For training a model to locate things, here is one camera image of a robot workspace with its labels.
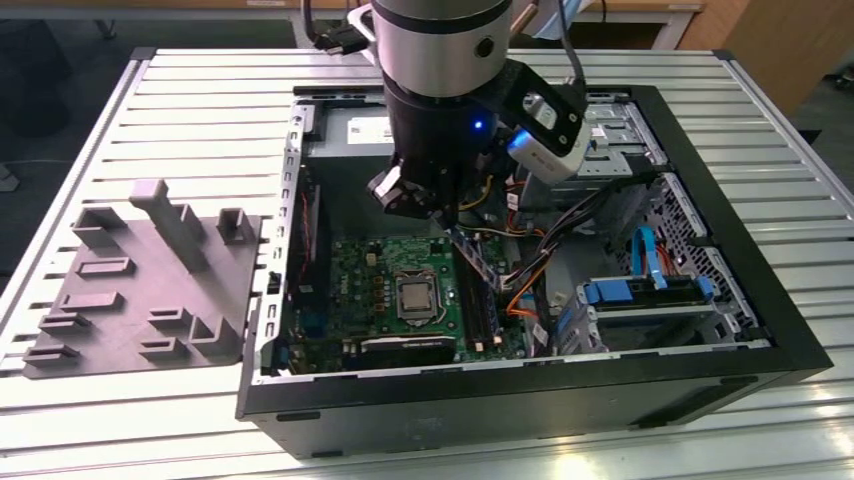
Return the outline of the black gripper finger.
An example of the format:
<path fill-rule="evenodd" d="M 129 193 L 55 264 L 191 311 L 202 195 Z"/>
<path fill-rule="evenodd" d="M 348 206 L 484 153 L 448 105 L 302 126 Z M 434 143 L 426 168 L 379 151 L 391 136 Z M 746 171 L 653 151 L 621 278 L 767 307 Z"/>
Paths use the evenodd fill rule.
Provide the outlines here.
<path fill-rule="evenodd" d="M 367 190 L 382 213 L 372 221 L 380 235 L 427 235 L 454 229 L 459 224 L 459 177 L 447 169 L 431 187 L 403 178 L 394 166 L 370 180 Z"/>

